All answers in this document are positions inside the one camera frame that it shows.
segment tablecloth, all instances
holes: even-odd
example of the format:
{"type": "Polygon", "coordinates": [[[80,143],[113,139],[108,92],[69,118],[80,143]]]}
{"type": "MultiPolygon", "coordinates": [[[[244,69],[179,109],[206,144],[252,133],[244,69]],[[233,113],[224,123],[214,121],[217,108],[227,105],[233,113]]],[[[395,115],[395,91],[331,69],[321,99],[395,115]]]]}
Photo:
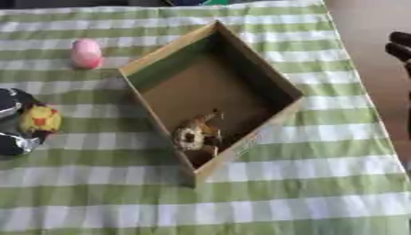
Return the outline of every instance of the tablecloth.
{"type": "Polygon", "coordinates": [[[2,234],[408,234],[409,182],[322,1],[4,10],[0,32],[0,87],[64,116],[0,161],[2,234]],[[214,19],[305,99],[194,190],[116,67],[214,19]],[[101,69],[71,67],[78,38],[101,44],[101,69]]]}

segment wooden floor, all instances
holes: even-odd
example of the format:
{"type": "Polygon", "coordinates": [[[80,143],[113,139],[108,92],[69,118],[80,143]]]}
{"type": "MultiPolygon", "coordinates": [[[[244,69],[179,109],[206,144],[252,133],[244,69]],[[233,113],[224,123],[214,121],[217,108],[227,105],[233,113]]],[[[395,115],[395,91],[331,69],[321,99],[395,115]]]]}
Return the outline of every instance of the wooden floor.
{"type": "Polygon", "coordinates": [[[406,135],[411,83],[399,61],[385,54],[394,30],[411,32],[409,0],[326,0],[344,44],[377,106],[403,162],[411,162],[406,135]]]}

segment open box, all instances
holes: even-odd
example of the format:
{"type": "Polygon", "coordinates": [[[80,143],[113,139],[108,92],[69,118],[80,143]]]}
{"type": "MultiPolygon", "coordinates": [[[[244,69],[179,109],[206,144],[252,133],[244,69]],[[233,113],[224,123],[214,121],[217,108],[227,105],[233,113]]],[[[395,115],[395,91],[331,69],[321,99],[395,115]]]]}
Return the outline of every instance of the open box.
{"type": "Polygon", "coordinates": [[[190,185],[255,141],[265,125],[280,123],[299,107],[302,93],[219,21],[194,30],[121,67],[120,72],[154,127],[174,149],[190,185]],[[214,108],[223,146],[216,157],[180,151],[172,135],[182,123],[214,108]]]}

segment small toy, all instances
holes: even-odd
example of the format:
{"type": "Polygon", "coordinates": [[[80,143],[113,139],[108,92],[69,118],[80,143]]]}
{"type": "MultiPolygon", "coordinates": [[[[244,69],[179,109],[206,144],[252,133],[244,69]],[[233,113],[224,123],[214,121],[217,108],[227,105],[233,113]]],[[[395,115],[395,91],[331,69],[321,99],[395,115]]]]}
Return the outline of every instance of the small toy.
{"type": "Polygon", "coordinates": [[[61,123],[57,111],[51,110],[31,94],[18,89],[0,88],[0,155],[28,153],[42,144],[61,123]],[[25,121],[28,117],[33,118],[35,125],[25,121]]]}
{"type": "Polygon", "coordinates": [[[79,68],[93,69],[103,61],[102,52],[97,41],[78,39],[72,44],[72,63],[79,68]]]}
{"type": "Polygon", "coordinates": [[[20,129],[24,132],[33,133],[36,130],[44,130],[54,133],[59,129],[60,124],[59,112],[49,106],[33,105],[20,118],[20,129]]]}
{"type": "Polygon", "coordinates": [[[221,130],[208,123],[217,117],[224,118],[223,113],[215,109],[184,123],[174,133],[174,145],[182,151],[206,151],[213,157],[217,156],[218,145],[222,141],[221,130]]]}

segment pink ball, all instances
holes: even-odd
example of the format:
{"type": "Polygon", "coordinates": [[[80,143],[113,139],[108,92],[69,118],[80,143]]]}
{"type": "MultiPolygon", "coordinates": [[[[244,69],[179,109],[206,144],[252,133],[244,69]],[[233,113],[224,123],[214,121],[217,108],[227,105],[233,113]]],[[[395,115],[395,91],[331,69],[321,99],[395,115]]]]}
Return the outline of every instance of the pink ball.
{"type": "Polygon", "coordinates": [[[93,39],[78,39],[72,44],[72,63],[80,68],[93,69],[103,61],[98,43],[93,39]]]}

